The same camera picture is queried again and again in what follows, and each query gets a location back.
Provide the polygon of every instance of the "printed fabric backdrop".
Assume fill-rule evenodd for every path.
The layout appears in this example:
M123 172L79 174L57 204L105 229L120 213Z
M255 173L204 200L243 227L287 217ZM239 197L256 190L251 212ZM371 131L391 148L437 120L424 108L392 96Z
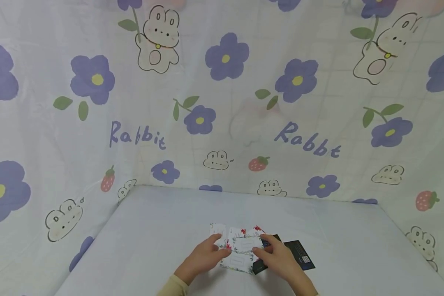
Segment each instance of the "printed fabric backdrop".
M444 279L444 0L0 0L0 296L141 184L379 204Z

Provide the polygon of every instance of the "card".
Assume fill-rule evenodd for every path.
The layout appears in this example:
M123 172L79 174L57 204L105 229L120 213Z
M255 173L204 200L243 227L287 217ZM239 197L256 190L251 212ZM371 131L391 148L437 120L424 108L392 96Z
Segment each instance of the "card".
M278 236L278 234L273 234L273 236L274 236L277 240L279 240L279 241L281 242L281 239L280 239L280 237ZM268 242L268 240L262 240L261 242L262 242L262 244L263 244L263 247L271 246L271 244Z
M234 238L238 238L238 237L245 237L245 234L247 233L247 231L244 228L235 228L235 227L231 227L229 230L229 234L227 236L227 245L226 247L228 249L232 249L234 246L233 244L233 239Z
M232 238L232 251L237 253L251 253L253 247L263 247L259 236Z
M218 247L226 247L227 245L227 230L225 224L210 224L210 235L222 234L222 237L216 240L215 245Z
M260 236L261 234L265 234L265 231L262 230L258 225L253 227L251 230L248 230L245 234L245 237L250 236Z
M253 253L232 252L227 258L222 259L220 266L233 271L253 274L252 261Z
M304 249L303 245L299 242L299 240L294 240L293 242L287 242L284 243L284 245L291 250L294 259L296 259L296 262L298 262L299 266L301 266L303 271L316 268L311 259L309 258L309 255Z

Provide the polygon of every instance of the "strawberry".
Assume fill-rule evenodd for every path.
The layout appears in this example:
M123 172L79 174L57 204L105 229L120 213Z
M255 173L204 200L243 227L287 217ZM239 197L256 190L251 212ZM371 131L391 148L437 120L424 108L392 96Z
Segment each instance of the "strawberry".
M257 158L252 159L249 162L249 170L250 171L262 171L266 169L266 166L268 165L268 157L259 156Z
M434 191L423 191L416 197L416 209L421 212L425 212L431 209L432 206L439 202L437 198L437 193Z
M107 192L112 188L113 181L115 180L115 171L113 170L113 166L107 170L102 179L102 183L100 184L100 190Z

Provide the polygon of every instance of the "cartoon rabbit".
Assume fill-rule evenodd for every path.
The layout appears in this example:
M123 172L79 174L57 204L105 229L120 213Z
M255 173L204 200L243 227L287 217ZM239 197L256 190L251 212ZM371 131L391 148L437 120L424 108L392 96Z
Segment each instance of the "cartoon rabbit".
M138 34L135 43L140 49L138 66L142 70L154 70L160 74L169 69L169 65L176 65L179 56L174 49L179 43L179 15L175 10L164 10L161 5L154 6L150 18L143 25L141 43Z
M415 12L401 16L391 28L378 35L366 50L368 43L363 46L362 59L354 68L354 76L368 80L371 84L380 83L381 73L393 66L394 60L402 52L407 40L418 29L418 14Z

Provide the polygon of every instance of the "right hand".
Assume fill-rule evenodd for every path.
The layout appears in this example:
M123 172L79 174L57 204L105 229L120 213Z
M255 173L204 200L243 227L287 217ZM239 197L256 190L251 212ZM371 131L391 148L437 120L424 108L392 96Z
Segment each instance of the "right hand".
M263 260L266 266L274 271L279 277L289 282L291 278L298 277L304 273L299 264L294 259L291 250L282 242L269 234L262 234L260 237L268 241L271 246L265 249L253 248L253 253Z
M268 241L271 246L265 249L254 247L253 253L275 274L287 281L297 296L318 295L312 281L296 262L291 250L274 236L262 234L260 237Z

